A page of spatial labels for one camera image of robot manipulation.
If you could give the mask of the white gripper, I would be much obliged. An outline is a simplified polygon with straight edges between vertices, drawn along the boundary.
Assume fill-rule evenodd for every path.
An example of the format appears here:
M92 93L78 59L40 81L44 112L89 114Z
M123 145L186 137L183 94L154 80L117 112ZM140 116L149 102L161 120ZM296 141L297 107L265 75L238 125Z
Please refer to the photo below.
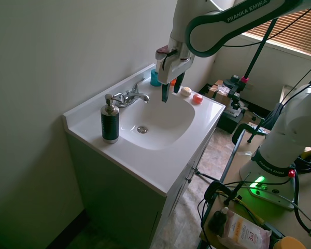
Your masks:
M167 45L158 48L155 52L157 60L158 81L162 83L161 101L166 103L169 96L170 82L176 78L174 93L180 90L185 71L188 70L195 55L185 43L169 41Z

